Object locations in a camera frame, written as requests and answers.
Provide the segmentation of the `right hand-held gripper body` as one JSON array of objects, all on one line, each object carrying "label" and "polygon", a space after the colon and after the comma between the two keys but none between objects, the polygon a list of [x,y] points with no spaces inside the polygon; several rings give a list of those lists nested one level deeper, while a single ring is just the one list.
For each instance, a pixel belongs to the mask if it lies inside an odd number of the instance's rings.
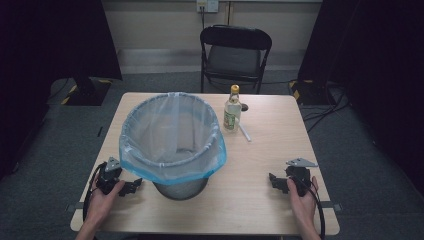
[{"label": "right hand-held gripper body", "polygon": [[297,193],[303,197],[311,187],[310,169],[317,167],[318,164],[304,158],[296,158],[286,162],[286,175],[292,179],[296,185]]}]

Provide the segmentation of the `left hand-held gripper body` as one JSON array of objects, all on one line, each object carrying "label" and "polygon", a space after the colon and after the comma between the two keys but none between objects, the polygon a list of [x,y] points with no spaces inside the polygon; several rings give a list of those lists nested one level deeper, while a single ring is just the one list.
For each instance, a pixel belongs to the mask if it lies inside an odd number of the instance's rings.
[{"label": "left hand-held gripper body", "polygon": [[107,162],[100,166],[96,188],[101,190],[103,194],[108,195],[120,181],[121,172],[120,162],[116,158],[110,157]]}]

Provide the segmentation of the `white straw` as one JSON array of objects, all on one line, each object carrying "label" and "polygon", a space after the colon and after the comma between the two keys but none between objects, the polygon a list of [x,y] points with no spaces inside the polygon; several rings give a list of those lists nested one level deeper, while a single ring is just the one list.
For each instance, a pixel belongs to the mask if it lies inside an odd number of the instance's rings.
[{"label": "white straw", "polygon": [[239,124],[239,129],[241,130],[241,132],[242,132],[242,133],[243,133],[243,135],[245,136],[246,140],[247,140],[248,142],[251,142],[251,141],[252,141],[252,139],[251,139],[251,137],[250,137],[249,133],[246,131],[245,127],[244,127],[241,123]]}]

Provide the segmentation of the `glass bottle with yellow cap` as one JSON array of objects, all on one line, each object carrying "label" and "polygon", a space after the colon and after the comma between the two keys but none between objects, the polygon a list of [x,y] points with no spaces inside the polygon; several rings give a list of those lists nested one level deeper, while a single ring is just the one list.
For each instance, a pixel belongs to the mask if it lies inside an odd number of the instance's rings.
[{"label": "glass bottle with yellow cap", "polygon": [[240,87],[236,84],[230,88],[230,96],[224,107],[224,129],[229,132],[237,132],[241,117],[242,104],[239,99]]}]

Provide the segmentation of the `person's right hand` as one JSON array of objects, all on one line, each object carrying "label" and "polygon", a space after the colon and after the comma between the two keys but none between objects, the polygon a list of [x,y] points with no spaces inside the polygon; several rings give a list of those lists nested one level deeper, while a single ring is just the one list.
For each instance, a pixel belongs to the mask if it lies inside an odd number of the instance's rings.
[{"label": "person's right hand", "polygon": [[300,230],[315,230],[314,215],[316,209],[315,194],[317,190],[316,178],[312,178],[313,183],[311,184],[311,192],[306,193],[303,197],[300,197],[297,192],[297,187],[292,179],[287,180],[288,189],[290,192],[290,203],[293,214],[296,219],[296,223]]}]

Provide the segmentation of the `person's left hand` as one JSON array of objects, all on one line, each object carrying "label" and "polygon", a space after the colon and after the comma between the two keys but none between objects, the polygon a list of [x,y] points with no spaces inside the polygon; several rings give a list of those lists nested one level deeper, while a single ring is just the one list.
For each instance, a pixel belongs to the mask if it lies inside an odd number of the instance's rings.
[{"label": "person's left hand", "polygon": [[97,230],[109,215],[115,199],[123,188],[125,182],[119,181],[109,194],[104,194],[95,187],[92,190],[90,204],[84,224]]}]

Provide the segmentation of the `black stand base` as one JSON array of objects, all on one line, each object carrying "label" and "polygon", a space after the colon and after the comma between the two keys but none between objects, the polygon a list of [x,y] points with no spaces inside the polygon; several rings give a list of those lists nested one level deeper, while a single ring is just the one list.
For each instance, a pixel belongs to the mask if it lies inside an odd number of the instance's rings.
[{"label": "black stand base", "polygon": [[110,80],[91,79],[88,77],[77,78],[62,105],[69,106],[101,106],[112,85]]},{"label": "black stand base", "polygon": [[289,82],[291,95],[299,105],[334,105],[327,86],[321,86],[313,80],[292,80]]}]

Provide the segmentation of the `black folding chair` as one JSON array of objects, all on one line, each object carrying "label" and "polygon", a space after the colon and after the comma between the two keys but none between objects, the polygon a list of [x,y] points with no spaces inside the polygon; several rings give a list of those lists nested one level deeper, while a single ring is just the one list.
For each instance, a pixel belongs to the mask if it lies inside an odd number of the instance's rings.
[{"label": "black folding chair", "polygon": [[201,92],[212,78],[253,84],[259,94],[271,37],[263,30],[230,25],[212,25],[200,33]]}]

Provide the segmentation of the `black curtain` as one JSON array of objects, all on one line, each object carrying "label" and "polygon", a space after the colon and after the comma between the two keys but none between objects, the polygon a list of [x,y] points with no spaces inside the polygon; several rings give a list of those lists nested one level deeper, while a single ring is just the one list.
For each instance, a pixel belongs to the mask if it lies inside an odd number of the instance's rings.
[{"label": "black curtain", "polygon": [[322,0],[298,78],[344,84],[424,196],[424,0]]},{"label": "black curtain", "polygon": [[58,79],[122,77],[102,0],[0,0],[0,180]]}]

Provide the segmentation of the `white wall socket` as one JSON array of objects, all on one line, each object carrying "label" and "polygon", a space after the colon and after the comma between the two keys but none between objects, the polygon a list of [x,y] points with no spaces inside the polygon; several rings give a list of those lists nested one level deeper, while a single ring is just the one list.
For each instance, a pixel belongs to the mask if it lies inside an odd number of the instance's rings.
[{"label": "white wall socket", "polygon": [[217,13],[219,0],[196,0],[196,11],[198,13]]}]

